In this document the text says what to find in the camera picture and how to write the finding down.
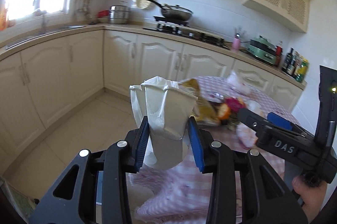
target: bottle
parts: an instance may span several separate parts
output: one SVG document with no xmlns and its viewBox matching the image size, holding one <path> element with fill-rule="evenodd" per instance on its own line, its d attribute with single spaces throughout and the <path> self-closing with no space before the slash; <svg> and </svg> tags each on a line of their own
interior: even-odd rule
<svg viewBox="0 0 337 224">
<path fill-rule="evenodd" d="M 297 57 L 298 57 L 298 53 L 297 53 L 297 51 L 295 51 L 295 54 L 294 54 L 294 56 L 293 56 L 293 59 L 292 59 L 291 62 L 289 63 L 288 68 L 287 68 L 287 71 L 286 71 L 286 73 L 287 73 L 289 76 L 292 76 L 293 73 L 294 73 L 294 71 L 295 71 Z"/>
<path fill-rule="evenodd" d="M 294 49 L 291 48 L 290 52 L 285 56 L 284 63 L 283 63 L 283 66 L 282 66 L 282 71 L 283 72 L 287 71 L 288 65 L 291 62 L 292 58 L 293 58 L 293 50 Z"/>
<path fill-rule="evenodd" d="M 295 71 L 294 71 L 294 74 L 293 74 L 294 79 L 296 79 L 296 77 L 299 74 L 299 70 L 301 68 L 302 61 L 303 61 L 303 56 L 298 57 L 297 62 L 296 62 L 296 66 L 295 66 Z"/>
<path fill-rule="evenodd" d="M 300 68 L 299 73 L 296 77 L 297 82 L 301 83 L 303 81 L 303 79 L 304 79 L 304 77 L 305 77 L 305 75 L 308 71 L 308 65 L 309 65 L 308 60 L 303 59 L 302 64 L 301 64 L 301 68 Z"/>
<path fill-rule="evenodd" d="M 282 41 L 279 42 L 279 44 L 276 46 L 276 60 L 275 60 L 275 66 L 278 66 L 281 61 L 281 55 L 282 55 Z"/>
</svg>

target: kitchen cabinet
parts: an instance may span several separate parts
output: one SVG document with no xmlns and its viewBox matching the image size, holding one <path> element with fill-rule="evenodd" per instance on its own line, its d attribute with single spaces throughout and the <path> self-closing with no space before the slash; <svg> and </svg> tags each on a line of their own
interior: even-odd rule
<svg viewBox="0 0 337 224">
<path fill-rule="evenodd" d="M 307 31 L 309 0 L 244 0 L 243 5 L 271 17 L 292 31 Z"/>
<path fill-rule="evenodd" d="M 5 154 L 19 154 L 43 131 L 16 53 L 0 61 L 0 162 Z"/>
<path fill-rule="evenodd" d="M 125 96 L 130 96 L 130 85 L 137 84 L 136 39 L 129 32 L 107 30 L 104 35 L 104 86 Z"/>
<path fill-rule="evenodd" d="M 138 35 L 136 48 L 136 83 L 160 76 L 176 80 L 183 43 Z"/>
<path fill-rule="evenodd" d="M 198 46 L 185 44 L 181 55 L 177 81 L 198 76 L 226 78 L 234 58 Z"/>
<path fill-rule="evenodd" d="M 27 86 L 45 127 L 75 106 L 66 38 L 21 51 Z"/>
<path fill-rule="evenodd" d="M 290 82 L 275 77 L 268 96 L 291 112 L 296 105 L 302 90 Z"/>
<path fill-rule="evenodd" d="M 236 60 L 233 70 L 249 85 L 254 86 L 265 94 L 274 80 L 274 75 L 261 68 Z"/>
<path fill-rule="evenodd" d="M 67 37 L 76 104 L 103 88 L 103 30 Z"/>
</svg>

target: floor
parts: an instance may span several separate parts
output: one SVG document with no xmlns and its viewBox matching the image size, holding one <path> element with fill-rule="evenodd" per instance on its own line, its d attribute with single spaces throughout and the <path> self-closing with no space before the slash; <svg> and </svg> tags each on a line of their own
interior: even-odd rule
<svg viewBox="0 0 337 224">
<path fill-rule="evenodd" d="M 42 141 L 6 179 L 22 193 L 40 199 L 81 149 L 107 149 L 135 128 L 131 103 L 103 93 Z M 128 185 L 128 192 L 132 210 L 151 197 L 142 187 Z"/>
</svg>

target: white tile wall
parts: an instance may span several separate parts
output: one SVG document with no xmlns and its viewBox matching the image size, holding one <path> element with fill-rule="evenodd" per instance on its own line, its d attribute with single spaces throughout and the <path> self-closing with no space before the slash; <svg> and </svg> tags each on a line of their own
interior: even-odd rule
<svg viewBox="0 0 337 224">
<path fill-rule="evenodd" d="M 120 1 L 131 4 L 132 0 L 108 0 L 110 5 L 117 5 Z M 180 5 L 194 12 L 190 25 L 205 28 L 225 35 L 232 41 L 234 28 L 241 25 L 247 31 L 244 40 L 263 35 L 277 44 L 280 40 L 288 45 L 291 31 L 274 20 L 242 5 L 243 0 L 156 0 L 159 3 Z M 153 16 L 161 16 L 160 9 L 153 5 L 149 10 L 132 8 L 132 19 L 143 21 L 153 20 Z"/>
<path fill-rule="evenodd" d="M 337 69 L 336 26 L 337 0 L 312 0 L 308 33 L 290 35 L 289 47 L 293 47 L 310 63 L 305 78 L 307 87 L 292 114 L 311 133 L 315 133 L 320 105 L 318 99 L 320 65 Z M 337 151 L 337 138 L 334 141 L 334 149 Z M 337 178 L 329 185 L 326 200 L 336 186 Z"/>
</svg>

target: pan handle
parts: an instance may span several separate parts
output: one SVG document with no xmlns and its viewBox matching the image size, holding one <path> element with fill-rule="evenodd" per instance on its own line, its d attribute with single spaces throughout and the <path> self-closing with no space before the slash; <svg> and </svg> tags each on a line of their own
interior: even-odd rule
<svg viewBox="0 0 337 224">
<path fill-rule="evenodd" d="M 156 2 L 155 0 L 147 0 L 147 1 L 150 1 L 154 3 L 155 5 L 159 6 L 161 9 L 164 9 L 163 6 L 160 3 Z"/>
</svg>

